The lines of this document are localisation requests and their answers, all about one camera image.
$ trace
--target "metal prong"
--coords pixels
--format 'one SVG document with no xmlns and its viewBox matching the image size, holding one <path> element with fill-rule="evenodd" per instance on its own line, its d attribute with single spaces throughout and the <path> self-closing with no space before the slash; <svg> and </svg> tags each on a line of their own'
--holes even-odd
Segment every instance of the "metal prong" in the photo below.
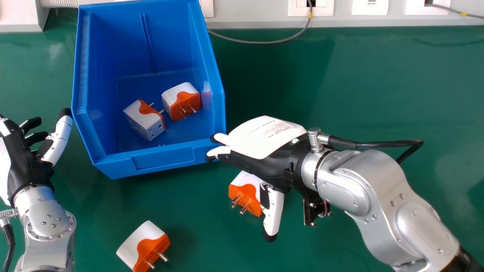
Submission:
<svg viewBox="0 0 484 272">
<path fill-rule="evenodd" d="M 154 269 L 154 265 L 148 261 L 146 261 L 146 264 L 151 268 L 151 269 Z"/>
<path fill-rule="evenodd" d="M 241 210 L 241 214 L 244 214 L 245 211 L 249 208 L 249 203 L 247 203 Z"/>
<path fill-rule="evenodd" d="M 160 259 L 162 259 L 164 262 L 168 262 L 168 257 L 165 256 L 165 254 L 161 252 L 157 252 L 158 256 L 160 256 Z"/>
<path fill-rule="evenodd" d="M 239 200 L 241 199 L 241 195 L 237 195 L 234 200 L 232 201 L 232 208 L 235 208 L 237 204 L 239 203 Z"/>
<path fill-rule="evenodd" d="M 188 106 L 190 107 L 190 109 L 192 109 L 193 113 L 196 113 L 197 111 L 192 107 L 192 105 L 188 104 Z"/>
</svg>

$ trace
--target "silver robotic arm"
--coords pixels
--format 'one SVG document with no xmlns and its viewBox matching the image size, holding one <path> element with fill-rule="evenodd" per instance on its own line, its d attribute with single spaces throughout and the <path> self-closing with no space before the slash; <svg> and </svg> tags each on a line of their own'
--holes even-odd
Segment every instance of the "silver robotic arm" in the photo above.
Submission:
<svg viewBox="0 0 484 272">
<path fill-rule="evenodd" d="M 67 144 L 72 113 L 63 109 L 52 131 L 25 136 L 40 125 L 39 117 L 20 125 L 0 116 L 0 196 L 11 210 L 0 213 L 0 226 L 9 242 L 9 255 L 3 267 L 8 271 L 15 239 L 9 219 L 19 217 L 25 233 L 25 253 L 16 272 L 73 270 L 76 220 L 54 196 L 50 177 Z M 31 151 L 35 142 L 43 144 Z"/>
<path fill-rule="evenodd" d="M 407 182 L 399 163 L 423 144 L 420 140 L 357 143 L 267 116 L 212 140 L 225 146 L 210 151 L 209 161 L 230 163 L 282 193 L 291 188 L 300 192 L 305 225 L 315 227 L 316 218 L 330 215 L 330 205 L 344 210 L 368 250 L 394 271 L 483 271 Z M 338 151 L 333 146 L 410 148 L 394 160 L 377 150 Z"/>
</svg>

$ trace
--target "robotic arm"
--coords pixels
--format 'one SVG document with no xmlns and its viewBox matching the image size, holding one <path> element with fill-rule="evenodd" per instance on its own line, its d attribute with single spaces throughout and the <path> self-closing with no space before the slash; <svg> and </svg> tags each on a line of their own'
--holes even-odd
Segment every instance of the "robotic arm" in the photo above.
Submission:
<svg viewBox="0 0 484 272">
<path fill-rule="evenodd" d="M 9 219 L 19 217 L 25 233 L 25 253 L 16 272 L 73 270 L 76 229 L 74 216 L 65 211 L 54 196 L 50 182 L 52 167 L 59 160 L 72 127 L 71 110 L 63 109 L 52 131 L 26 136 L 41 124 L 40 117 L 20 125 L 0 115 L 0 197 L 11 210 L 0 213 L 0 226 L 9 243 L 3 271 L 14 255 L 15 239 Z M 39 150 L 30 147 L 43 141 Z"/>
<path fill-rule="evenodd" d="M 265 181 L 261 189 L 282 194 L 296 189 L 303 196 L 305 225 L 316 227 L 317 218 L 331 216 L 330 205 L 344 210 L 373 256 L 396 272 L 483 271 L 407 182 L 399 164 L 423 144 L 421 140 L 358 143 L 261 116 L 228 135 L 215 134 L 212 141 L 224 146 L 208 152 L 208 161 L 218 159 L 254 174 Z M 333 146 L 369 150 L 338 151 Z M 397 160 L 373 150 L 403 146 L 410 148 Z M 264 204 L 262 192 L 263 210 L 272 208 L 276 202 Z M 271 242 L 275 236 L 268 239 L 266 219 L 264 237 Z M 279 223 L 271 226 L 277 234 Z"/>
</svg>

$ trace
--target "gray cable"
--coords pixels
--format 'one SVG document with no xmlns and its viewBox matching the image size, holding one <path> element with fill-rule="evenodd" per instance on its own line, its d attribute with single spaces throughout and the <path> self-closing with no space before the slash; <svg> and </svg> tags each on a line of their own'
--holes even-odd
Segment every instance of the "gray cable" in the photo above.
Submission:
<svg viewBox="0 0 484 272">
<path fill-rule="evenodd" d="M 288 38 L 285 38 L 285 39 L 275 40 L 275 41 L 266 41 L 266 42 L 265 41 L 245 41 L 245 40 L 230 38 L 230 37 L 218 34 L 216 32 L 213 32 L 212 30 L 209 30 L 209 33 L 214 35 L 214 36 L 217 36 L 219 38 L 222 38 L 224 40 L 228 40 L 228 41 L 236 42 L 236 43 L 240 43 L 240 44 L 247 44 L 247 45 L 274 45 L 274 44 L 280 44 L 280 43 L 288 42 L 292 39 L 299 37 L 301 34 L 303 34 L 307 30 L 309 23 L 311 22 L 311 18 L 313 17 L 313 5 L 311 3 L 311 0 L 307 0 L 307 2 L 309 3 L 309 14 L 308 14 L 308 17 L 307 17 L 306 25 L 298 33 L 296 33 L 296 34 L 294 34 L 294 35 L 292 35 Z"/>
<path fill-rule="evenodd" d="M 441 6 L 441 5 L 425 4 L 425 6 L 426 7 L 434 7 L 434 8 L 440 8 L 440 9 L 448 10 L 450 12 L 457 13 L 457 14 L 459 14 L 461 16 L 464 16 L 464 17 L 473 17 L 473 18 L 484 19 L 484 16 L 474 15 L 474 14 L 468 14 L 466 12 L 461 12 L 461 11 L 458 11 L 458 10 L 455 10 L 455 9 L 451 9 L 451 8 L 448 8 L 448 7 L 444 7 L 444 6 Z"/>
</svg>

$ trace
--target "power adapter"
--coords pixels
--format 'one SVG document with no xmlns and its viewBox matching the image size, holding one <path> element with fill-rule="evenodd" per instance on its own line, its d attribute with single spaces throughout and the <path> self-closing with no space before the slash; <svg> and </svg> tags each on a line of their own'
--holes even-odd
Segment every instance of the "power adapter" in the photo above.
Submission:
<svg viewBox="0 0 484 272">
<path fill-rule="evenodd" d="M 178 121 L 202 108 L 200 93 L 190 82 L 181 83 L 161 94 L 163 107 L 173 121 Z"/>
<path fill-rule="evenodd" d="M 260 178 L 241 171 L 228 186 L 228 197 L 232 200 L 232 208 L 242 206 L 241 214 L 249 211 L 251 214 L 260 217 L 262 208 L 260 206 L 260 184 L 264 181 Z"/>
<path fill-rule="evenodd" d="M 159 258 L 168 261 L 163 253 L 169 246 L 168 235 L 148 220 L 122 243 L 116 255 L 134 272 L 146 272 L 154 269 Z"/>
<path fill-rule="evenodd" d="M 151 107 L 153 104 L 148 105 L 138 99 L 123 110 L 131 128 L 147 141 L 152 141 L 166 130 L 165 120 L 161 115 L 163 110 L 156 111 Z"/>
</svg>

